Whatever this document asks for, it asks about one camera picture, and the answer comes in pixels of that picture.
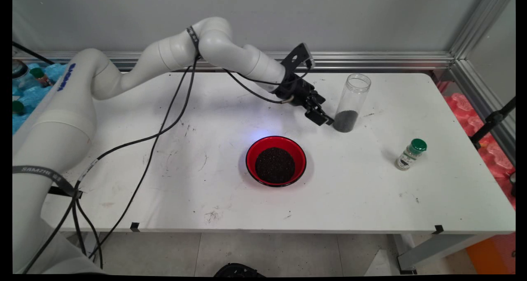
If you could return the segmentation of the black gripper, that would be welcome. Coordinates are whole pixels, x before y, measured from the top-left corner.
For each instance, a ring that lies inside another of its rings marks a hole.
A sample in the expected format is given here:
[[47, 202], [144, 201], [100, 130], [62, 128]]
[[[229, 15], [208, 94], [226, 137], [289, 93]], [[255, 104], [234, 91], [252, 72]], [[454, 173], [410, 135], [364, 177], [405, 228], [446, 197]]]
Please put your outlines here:
[[322, 110], [325, 98], [315, 91], [315, 86], [305, 81], [295, 73], [287, 72], [282, 83], [274, 90], [274, 95], [282, 100], [293, 97], [289, 103], [293, 106], [303, 106], [305, 117], [318, 126], [332, 125], [334, 119]]

